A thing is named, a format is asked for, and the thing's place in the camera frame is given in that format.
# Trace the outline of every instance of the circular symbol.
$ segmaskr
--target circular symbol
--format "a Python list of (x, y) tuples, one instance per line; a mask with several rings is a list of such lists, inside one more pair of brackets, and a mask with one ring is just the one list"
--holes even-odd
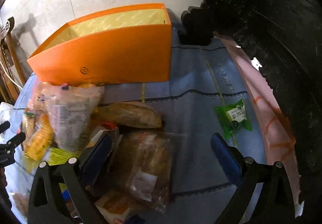
[(230, 125), (232, 126), (233, 129), (237, 129), (238, 128), (238, 121), (231, 121)]
[(81, 70), (81, 73), (84, 75), (86, 75), (88, 73), (88, 68), (86, 68), (86, 67), (82, 67), (80, 70)]

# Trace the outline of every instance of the white cable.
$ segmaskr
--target white cable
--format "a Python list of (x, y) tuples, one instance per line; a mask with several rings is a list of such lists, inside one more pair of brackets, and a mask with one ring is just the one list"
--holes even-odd
[(7, 72), (5, 71), (5, 68), (4, 68), (4, 66), (3, 66), (1, 61), (0, 61), (0, 64), (1, 64), (1, 66), (3, 68), (4, 73), (7, 75), (8, 79), (11, 80), (12, 83), (14, 83), (19, 89), (22, 90), (22, 87), (18, 83), (16, 83), (12, 78), (10, 78), (10, 76), (7, 74)]

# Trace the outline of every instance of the yellow snack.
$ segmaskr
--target yellow snack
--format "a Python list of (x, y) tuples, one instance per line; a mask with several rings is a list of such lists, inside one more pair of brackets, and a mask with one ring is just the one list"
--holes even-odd
[(53, 141), (53, 133), (53, 129), (48, 120), (48, 115), (43, 114), (40, 118), (40, 127), (32, 136), (30, 143), (28, 143), (26, 148), (27, 156), (35, 161), (41, 160)]

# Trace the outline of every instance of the hand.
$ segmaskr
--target hand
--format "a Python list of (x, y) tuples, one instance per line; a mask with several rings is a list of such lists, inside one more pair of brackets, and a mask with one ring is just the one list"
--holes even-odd
[(0, 184), (6, 187), (8, 185), (5, 174), (4, 168), (0, 169)]

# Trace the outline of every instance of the barcode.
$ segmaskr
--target barcode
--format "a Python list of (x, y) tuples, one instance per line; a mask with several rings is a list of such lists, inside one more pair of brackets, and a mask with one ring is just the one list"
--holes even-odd
[(59, 110), (59, 123), (60, 127), (66, 126), (66, 120), (68, 117), (68, 110), (65, 107), (61, 107)]

